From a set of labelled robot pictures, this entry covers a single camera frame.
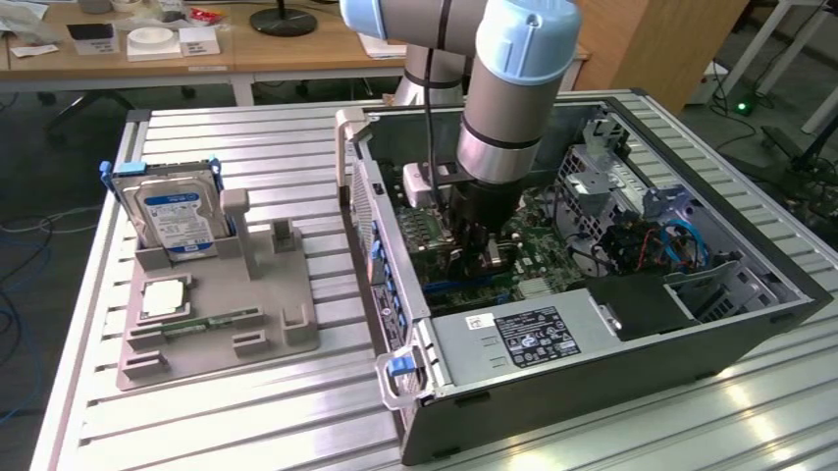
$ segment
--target white box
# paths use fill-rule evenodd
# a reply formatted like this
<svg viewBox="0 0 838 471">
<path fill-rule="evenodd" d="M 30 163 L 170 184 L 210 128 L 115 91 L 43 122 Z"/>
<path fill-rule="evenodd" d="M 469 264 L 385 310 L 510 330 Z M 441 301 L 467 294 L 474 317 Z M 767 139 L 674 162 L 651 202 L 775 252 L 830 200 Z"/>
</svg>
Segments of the white box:
<svg viewBox="0 0 838 471">
<path fill-rule="evenodd" d="M 90 56 L 119 52 L 119 34 L 116 34 L 114 25 L 67 25 L 67 29 L 74 38 L 79 55 Z"/>
<path fill-rule="evenodd" d="M 180 46 L 175 33 L 162 27 L 140 27 L 128 33 L 128 62 L 179 59 Z"/>
<path fill-rule="evenodd" d="M 214 27 L 183 27 L 179 36 L 180 52 L 184 56 L 206 56 L 222 53 Z"/>
<path fill-rule="evenodd" d="M 693 96 L 687 100 L 687 105 L 706 105 L 713 97 L 714 92 L 719 88 L 719 83 L 725 81 L 729 76 L 729 70 L 714 62 L 710 63 L 707 69 L 705 69 L 705 76 L 702 77 L 698 87 L 693 92 Z"/>
</svg>

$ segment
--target motherboard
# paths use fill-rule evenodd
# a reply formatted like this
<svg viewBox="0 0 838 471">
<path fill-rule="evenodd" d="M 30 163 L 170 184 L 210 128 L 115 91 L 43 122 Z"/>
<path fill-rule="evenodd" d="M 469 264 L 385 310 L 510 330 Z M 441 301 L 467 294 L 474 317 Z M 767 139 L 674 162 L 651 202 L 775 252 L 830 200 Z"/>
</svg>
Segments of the motherboard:
<svg viewBox="0 0 838 471">
<path fill-rule="evenodd" d="M 515 268 L 491 277 L 453 280 L 447 272 L 457 245 L 445 214 L 413 208 L 401 193 L 401 169 L 391 167 L 389 195 L 417 277 L 434 315 L 479 309 L 565 291 L 583 279 L 567 242 L 549 216 L 550 197 L 538 188 L 523 193 L 517 215 L 503 228 L 499 246 L 515 249 Z"/>
</svg>

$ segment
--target aluminum extrusion table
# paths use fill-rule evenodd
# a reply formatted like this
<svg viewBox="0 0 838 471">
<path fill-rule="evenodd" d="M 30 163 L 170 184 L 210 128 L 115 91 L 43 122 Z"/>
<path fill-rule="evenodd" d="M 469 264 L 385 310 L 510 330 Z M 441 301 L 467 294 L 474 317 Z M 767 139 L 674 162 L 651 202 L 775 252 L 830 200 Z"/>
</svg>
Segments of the aluminum extrusion table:
<svg viewBox="0 0 838 471">
<path fill-rule="evenodd" d="M 614 95 L 832 292 L 836 252 L 655 102 Z M 34 469 L 402 469 L 338 217 L 334 114 L 363 102 L 160 111 L 128 123 L 119 161 L 215 155 L 250 189 L 248 222 L 302 228 L 322 347 L 142 390 L 115 386 L 135 233 L 112 196 L 35 450 Z M 638 141 L 631 159 L 671 182 Z M 838 303 L 717 377 L 411 469 L 765 469 L 838 463 Z"/>
</svg>

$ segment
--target power supply label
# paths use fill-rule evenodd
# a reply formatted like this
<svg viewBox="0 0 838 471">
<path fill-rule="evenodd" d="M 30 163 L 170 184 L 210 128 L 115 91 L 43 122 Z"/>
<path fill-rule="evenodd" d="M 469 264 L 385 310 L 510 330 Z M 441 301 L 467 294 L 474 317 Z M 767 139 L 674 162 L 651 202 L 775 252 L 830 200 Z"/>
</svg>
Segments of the power supply label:
<svg viewBox="0 0 838 471">
<path fill-rule="evenodd" d="M 519 368 L 582 353 L 553 306 L 498 317 L 495 326 Z"/>
</svg>

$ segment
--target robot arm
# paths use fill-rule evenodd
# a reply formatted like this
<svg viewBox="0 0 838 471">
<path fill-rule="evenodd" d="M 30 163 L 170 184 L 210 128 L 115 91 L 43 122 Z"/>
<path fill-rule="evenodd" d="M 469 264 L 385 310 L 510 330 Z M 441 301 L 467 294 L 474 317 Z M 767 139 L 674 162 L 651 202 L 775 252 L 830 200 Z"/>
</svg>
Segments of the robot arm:
<svg viewBox="0 0 838 471">
<path fill-rule="evenodd" d="M 466 252 L 483 253 L 518 208 L 579 10 L 569 0 L 340 0 L 340 12 L 363 34 L 474 57 L 457 147 L 473 180 L 454 186 L 449 219 Z"/>
</svg>

